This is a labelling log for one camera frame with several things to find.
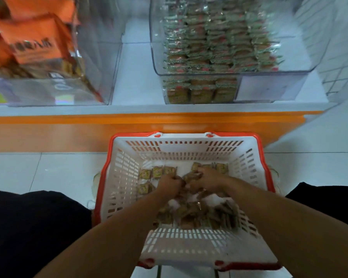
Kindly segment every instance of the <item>pile of snacks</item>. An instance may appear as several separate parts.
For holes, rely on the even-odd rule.
[[[217,74],[278,70],[260,0],[165,0],[163,11],[164,68],[180,75],[163,79],[169,103],[233,102],[237,77]]]
[[[2,0],[0,78],[80,79],[101,100],[74,50],[71,29],[78,25],[74,0]]]
[[[191,171],[183,176],[183,181],[188,184],[192,180],[198,180],[202,173],[198,172],[199,167],[215,168],[218,172],[227,174],[228,165],[222,163],[201,164],[195,162],[191,166]],[[138,197],[142,197],[155,190],[151,179],[159,179],[167,173],[176,173],[176,168],[168,166],[156,166],[152,169],[141,169],[139,179],[144,180],[137,186]],[[177,195],[175,205],[167,204],[158,212],[154,222],[154,228],[161,225],[170,225],[181,229],[212,228],[212,229],[230,229],[238,227],[237,208],[232,201],[225,201],[222,204],[211,206],[206,202],[206,197],[212,193],[202,191],[197,195],[195,201],[189,201],[193,195],[183,187]]]

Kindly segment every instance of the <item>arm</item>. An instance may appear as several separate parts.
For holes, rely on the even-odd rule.
[[[232,197],[294,278],[348,277],[347,224],[213,169],[199,171],[190,189]]]
[[[130,278],[158,210],[181,186],[181,179],[163,176],[155,191],[88,231],[35,277]]]

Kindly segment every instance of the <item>white plastic basket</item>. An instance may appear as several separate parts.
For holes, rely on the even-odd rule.
[[[193,162],[228,163],[229,174],[274,192],[262,144],[253,133],[123,133],[111,138],[101,173],[95,214],[101,222],[136,201],[140,168],[177,167],[182,176]],[[277,270],[280,266],[255,225],[238,212],[236,232],[164,228],[148,234],[138,265],[191,263],[226,270]]]

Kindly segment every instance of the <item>white tile floor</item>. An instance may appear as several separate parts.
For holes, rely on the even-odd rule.
[[[267,163],[279,173],[283,195],[299,182],[348,185],[348,101],[266,149]],[[54,190],[88,206],[93,176],[106,154],[0,154],[0,190],[26,193]],[[157,269],[136,268],[132,277],[156,277]],[[210,268],[163,267],[162,277],[214,277]],[[220,278],[290,278],[277,272],[231,271]]]

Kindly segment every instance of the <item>person's right hand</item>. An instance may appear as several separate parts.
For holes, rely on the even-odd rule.
[[[224,186],[229,176],[221,174],[212,168],[200,167],[198,171],[203,174],[202,177],[196,181],[191,181],[186,186],[191,193],[197,193],[203,189],[217,194],[224,192]]]

